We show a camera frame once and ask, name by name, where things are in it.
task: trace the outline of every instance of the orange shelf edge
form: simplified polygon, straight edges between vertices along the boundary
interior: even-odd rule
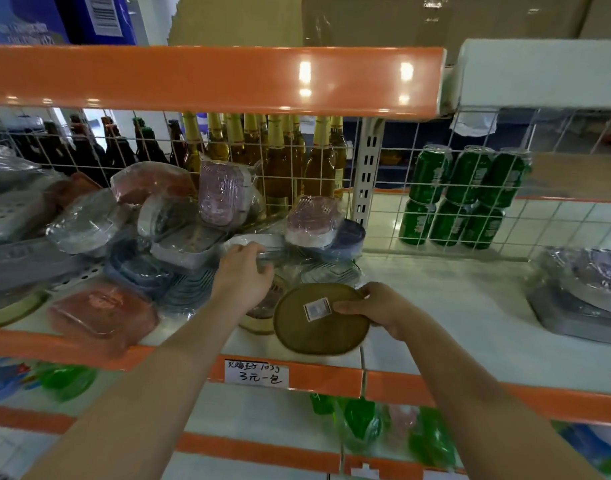
[[[57,335],[0,329],[0,357],[75,363],[109,371],[128,371],[154,349],[155,347],[150,346],[134,346],[130,347],[120,359],[103,360]],[[252,360],[288,366],[290,368],[290,389],[345,397],[361,395],[363,380],[361,369],[237,355],[219,355],[210,371],[208,377],[210,381],[224,381],[226,360]]]
[[[0,105],[432,119],[444,58],[442,47],[0,46]]]
[[[365,398],[391,404],[434,406],[421,376],[398,372],[367,371]],[[569,422],[611,426],[611,395],[551,387],[507,384],[504,386],[538,414]]]
[[[351,475],[352,468],[362,468],[366,463],[372,470],[379,470],[381,480],[422,480],[423,465],[412,461],[388,460],[385,458],[370,458],[346,454],[343,473]]]
[[[62,435],[75,421],[76,418],[63,414],[0,406],[0,426],[4,428]],[[199,435],[187,431],[181,435],[176,451],[322,473],[337,473],[341,465],[341,453],[311,451],[247,440]]]

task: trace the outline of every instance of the barcode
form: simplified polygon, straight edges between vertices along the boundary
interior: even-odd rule
[[[305,317],[308,322],[326,317],[332,313],[332,307],[327,298],[321,298],[317,301],[306,303],[304,306]]]
[[[96,35],[123,37],[114,0],[85,0]]]

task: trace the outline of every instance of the beverage can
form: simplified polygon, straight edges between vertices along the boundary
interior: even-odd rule
[[[461,237],[469,210],[467,206],[457,205],[448,200],[443,201],[438,207],[429,233],[430,241],[441,246],[455,245]]]
[[[428,237],[437,206],[408,200],[399,229],[399,239],[412,245],[423,244]]]
[[[442,144],[427,144],[417,159],[410,186],[410,199],[418,203],[436,203],[449,177],[452,150]]]
[[[505,217],[503,209],[480,203],[472,210],[463,229],[461,244],[473,249],[488,249]]]
[[[502,148],[494,158],[479,189],[479,201],[488,207],[505,209],[512,204],[532,159],[521,148]]]
[[[492,166],[495,151],[469,144],[456,158],[445,198],[459,205],[476,202],[479,186]]]

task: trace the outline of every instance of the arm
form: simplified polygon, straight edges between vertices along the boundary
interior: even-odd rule
[[[221,259],[199,312],[101,396],[24,480],[149,480],[163,474],[210,368],[239,319],[269,290],[262,247]]]
[[[430,315],[382,283],[363,291],[365,300],[335,303],[334,309],[366,315],[406,343],[472,480],[602,478]]]

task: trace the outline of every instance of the slotted metal post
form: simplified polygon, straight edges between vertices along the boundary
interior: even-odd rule
[[[370,215],[384,129],[385,120],[382,118],[363,118],[361,122],[351,216],[363,227],[367,226]]]

